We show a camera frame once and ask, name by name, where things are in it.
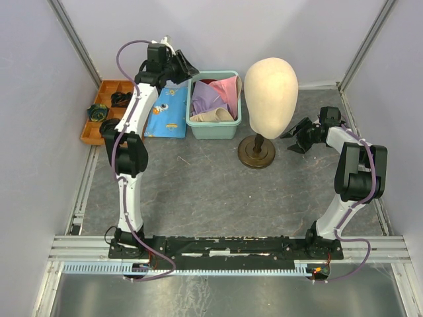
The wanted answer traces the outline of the purple bucket hat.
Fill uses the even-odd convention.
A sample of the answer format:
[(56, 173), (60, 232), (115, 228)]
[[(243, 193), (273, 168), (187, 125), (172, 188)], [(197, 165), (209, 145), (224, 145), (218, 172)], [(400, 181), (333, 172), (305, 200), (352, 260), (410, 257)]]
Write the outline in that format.
[(192, 115), (203, 114), (212, 110), (223, 108), (228, 110), (228, 105), (220, 94), (210, 85), (196, 81), (191, 98)]

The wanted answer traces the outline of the blue printed cloth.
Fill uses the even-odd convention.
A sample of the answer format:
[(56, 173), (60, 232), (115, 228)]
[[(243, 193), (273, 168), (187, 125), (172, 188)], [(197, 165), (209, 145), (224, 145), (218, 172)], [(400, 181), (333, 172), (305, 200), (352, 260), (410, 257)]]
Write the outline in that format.
[(164, 88), (151, 109), (144, 137), (185, 138), (186, 98), (186, 87)]

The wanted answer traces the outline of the teal plastic basket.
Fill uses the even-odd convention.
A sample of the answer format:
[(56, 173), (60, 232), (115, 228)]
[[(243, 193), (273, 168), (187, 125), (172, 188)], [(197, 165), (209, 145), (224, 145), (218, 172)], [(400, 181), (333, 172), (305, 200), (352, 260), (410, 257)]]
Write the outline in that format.
[(194, 83), (202, 79), (221, 80), (239, 74), (236, 71), (202, 71), (188, 81), (188, 96), (186, 104), (186, 123), (196, 139), (232, 139), (238, 125), (242, 120), (241, 97), (238, 101), (238, 118), (234, 122), (192, 122), (191, 98), (194, 90)]

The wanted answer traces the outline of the cream mannequin head stand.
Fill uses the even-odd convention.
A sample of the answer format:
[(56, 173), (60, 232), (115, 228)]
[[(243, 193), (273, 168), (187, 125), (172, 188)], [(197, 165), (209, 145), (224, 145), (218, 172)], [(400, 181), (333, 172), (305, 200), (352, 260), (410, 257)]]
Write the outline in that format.
[(249, 125), (254, 135), (238, 146), (239, 160), (252, 169), (263, 169), (276, 156), (273, 140), (289, 125), (298, 97), (298, 81), (285, 60), (269, 57), (254, 63), (245, 75), (244, 93)]

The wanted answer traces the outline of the wooden compartment tray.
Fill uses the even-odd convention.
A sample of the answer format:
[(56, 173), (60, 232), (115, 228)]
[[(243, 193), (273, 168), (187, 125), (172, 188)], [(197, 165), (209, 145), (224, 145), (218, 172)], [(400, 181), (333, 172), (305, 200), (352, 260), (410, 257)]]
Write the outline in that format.
[(112, 95), (117, 92), (122, 94), (133, 92), (132, 83), (125, 80), (104, 80), (101, 82), (94, 102), (87, 110), (87, 120), (80, 136), (80, 140), (85, 144), (104, 145), (104, 139), (100, 132), (101, 125), (106, 120), (120, 120), (124, 117), (126, 109), (116, 106), (112, 102)]

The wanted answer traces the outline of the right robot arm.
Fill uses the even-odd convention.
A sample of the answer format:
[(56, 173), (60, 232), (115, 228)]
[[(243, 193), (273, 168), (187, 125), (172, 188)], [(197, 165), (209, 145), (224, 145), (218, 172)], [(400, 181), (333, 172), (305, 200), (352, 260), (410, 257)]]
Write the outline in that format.
[(299, 247), (310, 258), (341, 256), (340, 235), (352, 217), (385, 191), (388, 150), (357, 136), (336, 107), (322, 107), (318, 120), (303, 118), (282, 138), (296, 139), (289, 150), (304, 154), (323, 143), (339, 153), (334, 177), (335, 196), (322, 217), (307, 230)]

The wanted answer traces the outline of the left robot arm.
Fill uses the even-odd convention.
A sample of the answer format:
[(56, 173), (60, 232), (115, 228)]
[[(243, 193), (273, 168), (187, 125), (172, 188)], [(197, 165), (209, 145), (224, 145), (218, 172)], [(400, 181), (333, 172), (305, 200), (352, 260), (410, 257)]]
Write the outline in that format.
[(113, 252), (126, 252), (133, 258), (142, 256), (147, 249), (140, 196), (141, 178), (149, 155), (141, 134), (167, 82), (181, 84), (199, 73), (180, 50), (168, 43), (167, 38), (146, 44), (146, 60), (135, 77), (127, 77), (133, 85), (133, 92), (123, 118), (102, 134), (119, 189), (120, 215), (109, 246)]

